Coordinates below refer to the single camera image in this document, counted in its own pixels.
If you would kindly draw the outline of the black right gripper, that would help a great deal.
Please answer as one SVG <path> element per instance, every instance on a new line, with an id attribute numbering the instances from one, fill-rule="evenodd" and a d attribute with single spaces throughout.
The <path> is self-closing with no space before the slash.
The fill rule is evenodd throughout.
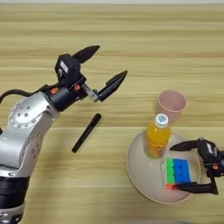
<path id="1" fill-rule="evenodd" d="M 170 148 L 170 150 L 190 151 L 197 147 L 198 141 L 191 140 L 175 144 Z M 188 193 L 211 193 L 218 195 L 219 193 L 215 179 L 224 176 L 224 151 L 220 151 L 216 157 L 210 158 L 204 163 L 204 166 L 206 167 L 206 175 L 211 179 L 212 184 L 198 184 L 196 182 L 191 182 L 175 185 L 175 188 Z"/>

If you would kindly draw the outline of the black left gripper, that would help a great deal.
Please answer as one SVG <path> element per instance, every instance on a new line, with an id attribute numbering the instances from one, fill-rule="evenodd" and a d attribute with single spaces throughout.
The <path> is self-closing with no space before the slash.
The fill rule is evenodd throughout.
<path id="1" fill-rule="evenodd" d="M 91 45 L 78 51 L 73 55 L 73 58 L 81 64 L 89 60 L 98 50 L 98 45 Z M 59 78 L 57 84 L 48 87 L 44 93 L 48 96 L 55 109 L 59 112 L 65 111 L 68 107 L 77 101 L 81 101 L 89 96 L 94 102 L 98 99 L 103 102 L 111 96 L 123 83 L 128 71 L 125 70 L 112 77 L 106 86 L 98 93 L 92 90 L 86 84 L 86 78 L 79 75 L 72 81 L 66 78 Z"/>

